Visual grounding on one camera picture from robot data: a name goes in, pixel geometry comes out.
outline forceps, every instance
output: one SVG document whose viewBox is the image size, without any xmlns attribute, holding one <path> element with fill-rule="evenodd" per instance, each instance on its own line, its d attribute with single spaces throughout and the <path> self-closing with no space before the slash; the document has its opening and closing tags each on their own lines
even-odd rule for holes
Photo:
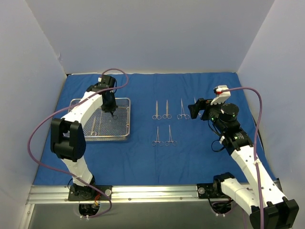
<svg viewBox="0 0 305 229">
<path fill-rule="evenodd" d="M 152 119 L 161 119 L 161 115 L 158 115 L 158 100 L 156 101 L 156 115 L 153 115 Z"/>
<path fill-rule="evenodd" d="M 173 141 L 173 139 L 172 139 L 171 125 L 168 125 L 168 128 L 169 128 L 169 139 L 168 139 L 168 141 L 165 142 L 165 146 L 169 146 L 170 143 L 172 143 L 173 146 L 176 146 L 177 141 Z"/>
<path fill-rule="evenodd" d="M 155 141 L 152 141 L 152 146 L 156 146 L 157 143 L 159 143 L 159 146 L 163 146 L 163 142 L 159 141 L 159 127 L 157 126 L 157 139 Z"/>
<path fill-rule="evenodd" d="M 96 132 L 94 131 L 95 121 L 96 121 L 96 117 L 94 117 L 94 119 L 93 119 L 93 124 L 92 124 L 91 131 L 89 131 L 87 133 L 87 135 L 89 135 L 89 136 L 96 136 Z"/>
<path fill-rule="evenodd" d="M 182 116 L 184 116 L 185 119 L 190 118 L 190 116 L 188 114 L 185 114 L 185 112 L 184 112 L 183 102 L 182 102 L 182 98 L 181 98 L 181 114 L 177 115 L 177 118 L 182 119 Z"/>
<path fill-rule="evenodd" d="M 163 115 L 163 118 L 168 118 L 168 119 L 171 119 L 172 118 L 172 115 L 171 114 L 168 114 L 168 100 L 166 100 L 166 114 Z"/>
<path fill-rule="evenodd" d="M 194 97 L 194 102 L 196 103 L 196 99 L 195 99 L 195 97 Z M 202 116 L 202 114 L 201 114 L 200 112 L 198 112 L 198 115 L 199 115 L 199 117 L 201 117 L 201 116 Z"/>
</svg>

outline gray wall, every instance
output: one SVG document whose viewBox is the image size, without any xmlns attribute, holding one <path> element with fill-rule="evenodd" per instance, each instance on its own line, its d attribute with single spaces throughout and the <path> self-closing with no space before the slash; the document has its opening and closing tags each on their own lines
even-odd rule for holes
<svg viewBox="0 0 305 229">
<path fill-rule="evenodd" d="M 238 74 L 263 97 L 260 127 L 266 156 L 284 193 L 300 206 L 295 229 L 305 224 L 305 1 L 276 0 Z M 258 99 L 246 94 L 257 118 Z"/>
<path fill-rule="evenodd" d="M 274 0 L 26 0 L 66 73 L 237 71 Z"/>
<path fill-rule="evenodd" d="M 65 75 L 25 1 L 0 2 L 0 31 L 0 228 L 15 229 L 37 170 L 26 143 L 54 110 Z M 48 128 L 32 142 L 37 158 Z"/>
</svg>

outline bolt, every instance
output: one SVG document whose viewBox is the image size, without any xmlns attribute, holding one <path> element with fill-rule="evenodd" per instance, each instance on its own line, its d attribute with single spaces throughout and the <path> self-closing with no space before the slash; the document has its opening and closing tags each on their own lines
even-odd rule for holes
<svg viewBox="0 0 305 229">
<path fill-rule="evenodd" d="M 199 194 L 204 194 L 204 193 L 205 193 L 205 189 L 204 189 L 203 187 L 200 187 L 200 188 L 198 189 L 198 193 L 199 193 Z"/>
<path fill-rule="evenodd" d="M 111 193 L 112 193 L 112 192 L 111 192 L 111 190 L 110 190 L 110 189 L 106 189 L 106 190 L 105 190 L 105 194 L 106 194 L 106 196 L 108 196 L 108 197 L 109 197 L 109 196 L 111 195 Z"/>
</svg>

